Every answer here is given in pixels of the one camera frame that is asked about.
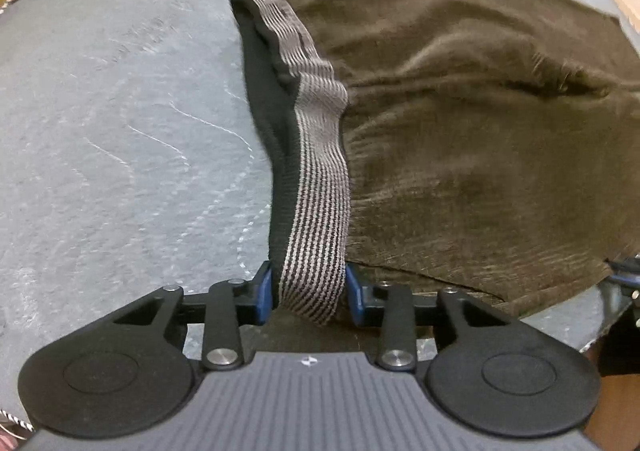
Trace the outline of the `brown corduroy pants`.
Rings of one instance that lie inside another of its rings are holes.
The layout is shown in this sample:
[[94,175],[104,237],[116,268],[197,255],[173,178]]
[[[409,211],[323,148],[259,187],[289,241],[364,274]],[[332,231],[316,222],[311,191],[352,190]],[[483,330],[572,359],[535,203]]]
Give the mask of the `brown corduroy pants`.
[[346,271],[531,315],[639,250],[639,53],[576,0],[230,0],[279,303]]

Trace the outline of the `grey quilted bed cover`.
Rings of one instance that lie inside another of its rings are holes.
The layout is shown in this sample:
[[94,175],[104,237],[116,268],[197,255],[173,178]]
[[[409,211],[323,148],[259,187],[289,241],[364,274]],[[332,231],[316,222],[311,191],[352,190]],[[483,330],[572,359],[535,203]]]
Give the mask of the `grey quilted bed cover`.
[[[580,0],[618,13],[614,0]],[[267,252],[270,168],[228,0],[18,0],[1,15],[1,405],[25,360],[165,284]]]

